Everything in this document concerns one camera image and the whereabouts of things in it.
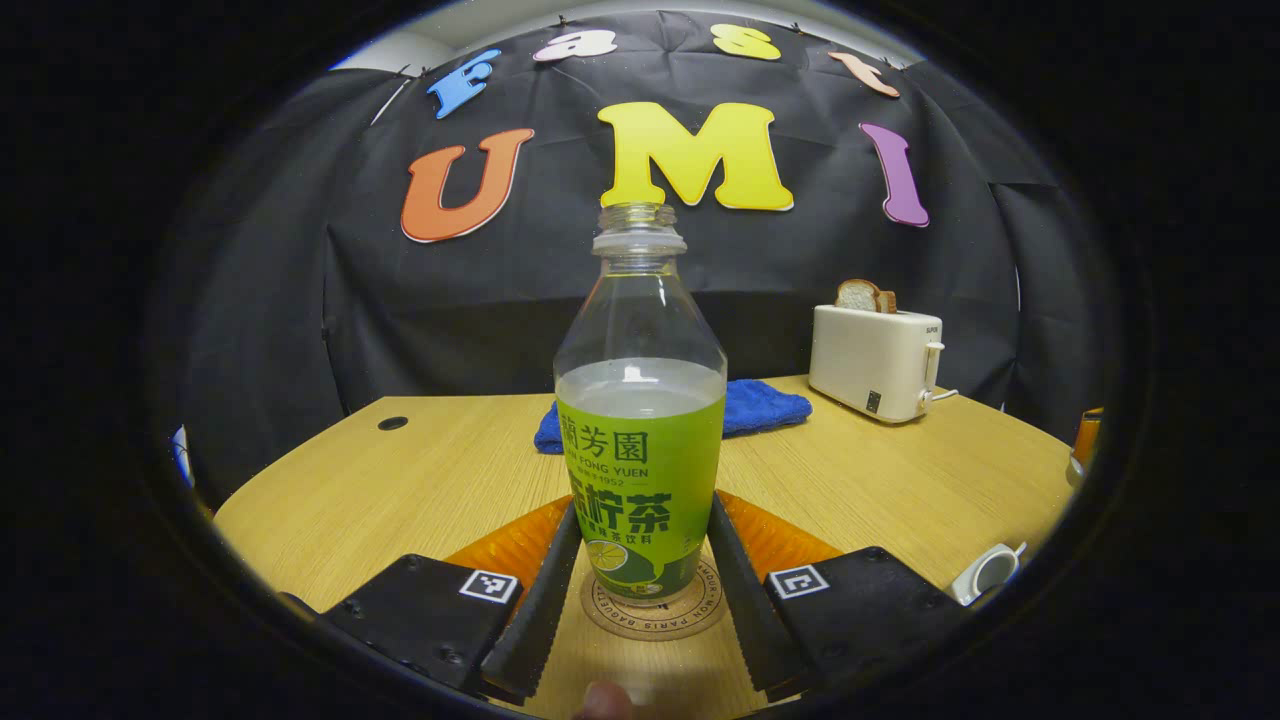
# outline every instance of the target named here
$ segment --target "green bottle label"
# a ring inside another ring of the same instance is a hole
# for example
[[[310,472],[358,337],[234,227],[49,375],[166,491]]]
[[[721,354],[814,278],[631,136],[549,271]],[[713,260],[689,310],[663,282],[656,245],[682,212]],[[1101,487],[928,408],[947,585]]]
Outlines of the green bottle label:
[[[557,398],[573,507],[600,583],[657,600],[694,579],[716,492],[724,397],[668,418],[607,418]]]

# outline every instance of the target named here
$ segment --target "letter cutout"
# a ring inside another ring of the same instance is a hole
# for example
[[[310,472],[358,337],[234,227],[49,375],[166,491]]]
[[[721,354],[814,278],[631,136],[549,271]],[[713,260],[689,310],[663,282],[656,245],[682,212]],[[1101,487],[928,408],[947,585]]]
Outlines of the letter cutout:
[[[480,95],[480,91],[485,88],[485,83],[480,81],[493,74],[493,65],[485,60],[492,60],[498,55],[502,55],[502,50],[490,47],[426,88],[440,100],[440,110],[435,113],[435,119],[443,119],[444,115],[457,110],[467,100]]]
[[[461,208],[444,209],[440,196],[449,177],[449,165],[461,158],[466,149],[454,145],[413,160],[408,167],[413,179],[410,181],[408,192],[404,195],[401,229],[415,242],[435,242],[467,234],[492,220],[511,196],[520,145],[530,137],[534,137],[534,131],[520,128],[490,135],[480,141],[480,150],[489,154],[485,158],[480,190],[471,202]]]
[[[650,158],[686,205],[701,201],[722,159],[724,182],[716,188],[721,205],[790,210],[795,204],[773,161],[773,113],[765,108],[722,102],[712,109],[696,137],[657,102],[609,105],[600,109],[599,118],[613,126],[613,187],[600,196],[602,206],[662,202],[666,192],[652,182]]]
[[[712,26],[712,35],[716,36],[716,47],[730,55],[760,60],[777,60],[782,56],[781,50],[769,45],[769,36],[754,28],[721,23]]]
[[[617,35],[612,29],[584,29],[572,35],[562,35],[548,42],[547,47],[534,53],[534,60],[549,63],[552,60],[563,60],[571,55],[589,58],[591,55],[613,53],[618,49],[613,44],[614,37]]]
[[[867,87],[870,87],[876,92],[879,92],[882,95],[888,95],[890,97],[895,99],[899,95],[901,95],[896,87],[884,85],[883,82],[879,81],[878,77],[876,77],[879,74],[879,70],[859,60],[858,58],[854,58],[849,53],[827,53],[827,55],[831,55],[832,59],[844,63],[845,67],[849,68],[849,72],[854,73],[855,78],[863,81],[863,83],[865,83]]]
[[[884,186],[888,190],[888,197],[883,204],[884,214],[904,225],[918,228],[928,225],[929,213],[920,205],[915,178],[911,177],[911,165],[906,161],[906,140],[891,129],[870,123],[858,123],[858,127],[872,138],[876,154],[881,159],[881,170],[884,173]]]

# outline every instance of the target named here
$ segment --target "bread slice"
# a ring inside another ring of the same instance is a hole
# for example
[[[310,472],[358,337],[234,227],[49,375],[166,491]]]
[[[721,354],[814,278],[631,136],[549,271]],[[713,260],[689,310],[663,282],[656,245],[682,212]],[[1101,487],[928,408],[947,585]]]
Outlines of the bread slice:
[[[840,283],[840,288],[836,290],[836,307],[897,313],[897,296],[892,291],[876,287],[870,281],[858,278]]]
[[[879,295],[879,288],[876,283],[864,279],[852,279],[840,283],[840,288],[836,290],[836,307],[844,307],[846,310],[867,310],[868,313],[876,313],[876,296]]]

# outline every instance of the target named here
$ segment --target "blue towel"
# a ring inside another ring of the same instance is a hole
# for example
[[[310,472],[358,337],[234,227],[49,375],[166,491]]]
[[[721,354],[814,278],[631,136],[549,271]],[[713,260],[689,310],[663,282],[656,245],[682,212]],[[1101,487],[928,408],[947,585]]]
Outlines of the blue towel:
[[[733,380],[724,393],[724,437],[795,425],[803,423],[810,413],[813,405],[799,395],[778,392],[760,380]],[[538,425],[534,447],[548,455],[564,452],[554,402]]]

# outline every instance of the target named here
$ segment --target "lemon slice image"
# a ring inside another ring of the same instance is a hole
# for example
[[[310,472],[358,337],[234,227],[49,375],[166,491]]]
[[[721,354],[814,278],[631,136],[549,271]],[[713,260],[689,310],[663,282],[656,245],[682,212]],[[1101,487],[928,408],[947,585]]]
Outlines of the lemon slice image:
[[[627,548],[616,542],[591,541],[586,543],[586,556],[600,570],[617,570],[627,562]]]

